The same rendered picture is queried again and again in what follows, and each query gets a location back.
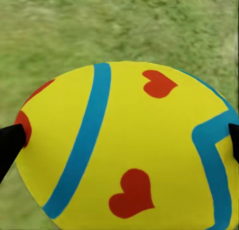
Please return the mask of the easter egg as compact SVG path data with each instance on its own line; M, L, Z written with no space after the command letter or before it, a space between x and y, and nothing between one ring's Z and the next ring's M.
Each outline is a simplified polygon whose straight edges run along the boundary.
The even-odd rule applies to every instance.
M147 62L69 71L21 107L16 165L62 230L235 230L239 115L202 80Z

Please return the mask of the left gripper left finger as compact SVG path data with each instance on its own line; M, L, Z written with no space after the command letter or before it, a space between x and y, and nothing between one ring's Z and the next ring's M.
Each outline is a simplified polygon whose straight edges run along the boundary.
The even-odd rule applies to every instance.
M25 144L22 124L0 128L0 183Z

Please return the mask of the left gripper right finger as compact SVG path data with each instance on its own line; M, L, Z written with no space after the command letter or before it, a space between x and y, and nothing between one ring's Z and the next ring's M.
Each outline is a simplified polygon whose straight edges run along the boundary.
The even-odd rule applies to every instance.
M229 130L233 141L233 155L239 164L239 125L229 123Z

